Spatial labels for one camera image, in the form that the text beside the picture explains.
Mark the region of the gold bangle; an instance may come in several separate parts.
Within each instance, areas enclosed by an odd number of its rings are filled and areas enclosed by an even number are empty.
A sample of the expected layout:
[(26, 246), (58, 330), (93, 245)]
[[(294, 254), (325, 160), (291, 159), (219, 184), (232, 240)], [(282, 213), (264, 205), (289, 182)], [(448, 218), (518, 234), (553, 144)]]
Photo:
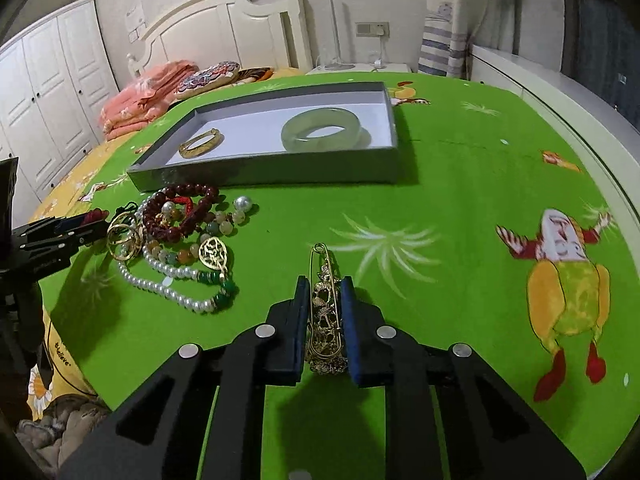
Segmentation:
[(218, 148), (223, 140), (224, 135), (217, 128), (211, 128), (181, 143), (178, 153), (184, 159), (198, 158)]

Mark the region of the pale green jade bangle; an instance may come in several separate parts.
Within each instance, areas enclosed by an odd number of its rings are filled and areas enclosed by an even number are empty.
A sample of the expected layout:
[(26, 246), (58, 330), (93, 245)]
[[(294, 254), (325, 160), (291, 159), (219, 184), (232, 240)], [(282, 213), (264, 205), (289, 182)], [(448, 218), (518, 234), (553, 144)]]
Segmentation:
[(360, 132), (360, 120), (350, 110), (319, 107), (289, 119), (282, 127), (281, 141), (291, 153), (344, 151), (358, 144)]

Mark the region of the gold ring scarf clip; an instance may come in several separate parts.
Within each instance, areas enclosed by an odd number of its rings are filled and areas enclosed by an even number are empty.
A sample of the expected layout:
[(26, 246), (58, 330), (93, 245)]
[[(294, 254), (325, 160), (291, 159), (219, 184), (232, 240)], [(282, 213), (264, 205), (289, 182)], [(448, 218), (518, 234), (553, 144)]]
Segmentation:
[(142, 251), (144, 233), (142, 225), (133, 212), (122, 212), (110, 223), (106, 231), (106, 247), (119, 262), (126, 262)]

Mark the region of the white wardrobe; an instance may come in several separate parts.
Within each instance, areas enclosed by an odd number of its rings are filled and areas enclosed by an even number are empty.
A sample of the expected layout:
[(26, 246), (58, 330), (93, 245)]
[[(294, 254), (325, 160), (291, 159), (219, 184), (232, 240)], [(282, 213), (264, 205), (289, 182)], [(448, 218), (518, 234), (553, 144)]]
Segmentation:
[(100, 111), (117, 93), (96, 0), (63, 6), (2, 44), (1, 157), (18, 159), (14, 226), (103, 142)]

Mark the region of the gold leaf pendant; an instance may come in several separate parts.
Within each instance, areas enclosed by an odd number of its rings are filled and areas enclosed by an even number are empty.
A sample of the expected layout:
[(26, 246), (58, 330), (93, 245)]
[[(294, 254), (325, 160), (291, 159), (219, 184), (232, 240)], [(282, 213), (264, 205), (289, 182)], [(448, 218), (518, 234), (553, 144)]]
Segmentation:
[(198, 258), (207, 269), (216, 271), (222, 280), (228, 275), (228, 249), (219, 237), (211, 236), (201, 242)]

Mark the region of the folded pink quilt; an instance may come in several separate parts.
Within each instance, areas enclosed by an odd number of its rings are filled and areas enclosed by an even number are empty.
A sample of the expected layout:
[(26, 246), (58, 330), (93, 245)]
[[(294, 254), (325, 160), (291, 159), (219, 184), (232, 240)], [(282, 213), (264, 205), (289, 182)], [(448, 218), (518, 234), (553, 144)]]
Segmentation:
[(111, 141), (140, 131), (160, 118), (175, 101), (180, 82), (197, 71), (195, 63), (180, 60), (154, 66), (131, 81), (102, 107), (99, 126), (104, 139)]

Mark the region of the green cartoon print cloth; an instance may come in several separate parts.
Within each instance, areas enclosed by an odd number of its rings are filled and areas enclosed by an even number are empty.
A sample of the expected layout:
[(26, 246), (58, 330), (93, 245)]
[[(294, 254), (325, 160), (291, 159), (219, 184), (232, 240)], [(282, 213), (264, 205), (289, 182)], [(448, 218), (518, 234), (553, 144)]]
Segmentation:
[(43, 281), (66, 356), (116, 408), (180, 344), (213, 348), (262, 321), (329, 247), (341, 275), (422, 344), (466, 342), (595, 474), (639, 415), (639, 227), (582, 142), (533, 99), (486, 84), (384, 75), (392, 184), (339, 185), (304, 162), (226, 238), (238, 296), (213, 313), (137, 289), (103, 249)]

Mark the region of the white bed headboard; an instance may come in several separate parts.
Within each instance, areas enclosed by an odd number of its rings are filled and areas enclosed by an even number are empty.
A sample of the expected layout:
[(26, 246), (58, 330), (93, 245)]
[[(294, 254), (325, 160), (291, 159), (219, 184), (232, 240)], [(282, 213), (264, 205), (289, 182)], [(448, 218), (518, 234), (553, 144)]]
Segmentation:
[(186, 0), (148, 26), (140, 42), (141, 55), (127, 55), (133, 77), (180, 60), (201, 68), (234, 61), (243, 68), (314, 69), (304, 0)]

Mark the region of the grey shallow box tray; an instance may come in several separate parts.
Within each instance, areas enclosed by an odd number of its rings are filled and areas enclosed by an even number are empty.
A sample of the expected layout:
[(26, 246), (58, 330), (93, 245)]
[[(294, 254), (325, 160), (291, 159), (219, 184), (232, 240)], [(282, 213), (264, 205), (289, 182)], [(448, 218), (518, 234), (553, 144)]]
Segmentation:
[[(360, 140), (350, 150), (291, 153), (281, 141), (283, 125), (319, 107), (353, 112)], [(181, 143), (211, 128), (224, 140), (213, 151), (184, 159)], [(168, 184), (302, 184), (394, 182), (400, 171), (392, 106), (379, 81), (347, 81), (237, 96), (183, 112), (128, 169), (141, 192)]]

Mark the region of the white nightstand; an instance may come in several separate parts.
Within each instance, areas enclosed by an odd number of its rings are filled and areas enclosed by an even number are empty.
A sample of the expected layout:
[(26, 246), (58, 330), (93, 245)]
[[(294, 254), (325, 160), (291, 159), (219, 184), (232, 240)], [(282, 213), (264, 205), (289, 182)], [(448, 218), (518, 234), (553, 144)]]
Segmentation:
[(317, 74), (334, 74), (334, 73), (403, 73), (411, 74), (412, 70), (408, 64), (405, 63), (390, 63), (385, 64), (382, 67), (375, 66), (371, 63), (355, 63), (347, 64), (345, 66), (334, 68), (331, 70), (324, 65), (313, 68), (308, 72), (308, 75)]

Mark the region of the white desk lamp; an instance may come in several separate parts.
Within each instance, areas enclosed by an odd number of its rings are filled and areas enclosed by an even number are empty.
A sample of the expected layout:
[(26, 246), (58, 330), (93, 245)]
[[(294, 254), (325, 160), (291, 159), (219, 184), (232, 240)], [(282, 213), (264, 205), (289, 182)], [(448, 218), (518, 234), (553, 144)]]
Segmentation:
[(331, 58), (331, 61), (326, 64), (326, 70), (329, 72), (339, 72), (340, 70), (353, 70), (355, 68), (355, 64), (346, 62), (344, 58), (342, 58), (341, 52), (341, 44), (340, 44), (340, 33), (338, 32), (337, 27), (337, 19), (335, 13), (335, 4), (334, 0), (329, 1), (329, 8), (331, 14), (331, 30), (332, 37), (334, 43), (334, 57)]

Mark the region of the striped ship print curtain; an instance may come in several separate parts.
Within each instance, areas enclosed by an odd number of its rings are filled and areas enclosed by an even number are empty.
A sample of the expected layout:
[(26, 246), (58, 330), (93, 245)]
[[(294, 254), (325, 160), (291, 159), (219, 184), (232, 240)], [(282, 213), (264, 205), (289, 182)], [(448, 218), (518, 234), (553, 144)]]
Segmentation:
[(426, 0), (418, 71), (464, 79), (487, 6), (488, 0)]

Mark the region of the dark framed window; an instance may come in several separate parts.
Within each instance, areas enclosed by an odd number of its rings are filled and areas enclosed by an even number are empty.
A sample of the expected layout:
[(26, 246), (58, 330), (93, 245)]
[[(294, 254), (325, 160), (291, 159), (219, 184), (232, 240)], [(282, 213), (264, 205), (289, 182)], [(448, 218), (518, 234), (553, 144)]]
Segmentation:
[(615, 0), (564, 0), (561, 72), (639, 125), (639, 32)]

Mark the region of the paper notice on wall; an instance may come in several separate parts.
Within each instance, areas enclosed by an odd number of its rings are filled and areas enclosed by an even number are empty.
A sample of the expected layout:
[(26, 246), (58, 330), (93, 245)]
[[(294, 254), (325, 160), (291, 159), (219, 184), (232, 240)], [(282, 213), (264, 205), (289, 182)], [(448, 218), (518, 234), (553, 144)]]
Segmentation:
[(141, 3), (125, 13), (125, 26), (130, 44), (140, 40), (146, 29), (146, 19)]

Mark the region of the wall power socket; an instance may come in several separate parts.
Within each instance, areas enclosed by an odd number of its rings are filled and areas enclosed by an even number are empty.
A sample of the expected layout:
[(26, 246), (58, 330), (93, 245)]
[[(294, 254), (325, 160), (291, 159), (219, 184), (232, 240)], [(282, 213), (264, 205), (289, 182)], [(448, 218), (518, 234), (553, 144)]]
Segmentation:
[(357, 22), (356, 36), (361, 38), (387, 38), (390, 36), (389, 22)]

